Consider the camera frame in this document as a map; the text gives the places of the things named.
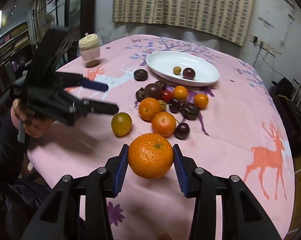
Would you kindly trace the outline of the person's left hand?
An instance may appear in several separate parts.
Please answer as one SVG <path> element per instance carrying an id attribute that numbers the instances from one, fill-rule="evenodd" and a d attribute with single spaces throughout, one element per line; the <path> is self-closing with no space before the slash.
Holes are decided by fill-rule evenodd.
<path id="1" fill-rule="evenodd" d="M 16 128 L 19 127 L 19 122 L 22 121 L 25 132 L 33 138 L 40 138 L 46 135 L 51 125 L 55 122 L 54 119 L 44 116 L 36 118 L 21 99 L 15 99 L 11 107 L 11 120 Z"/>

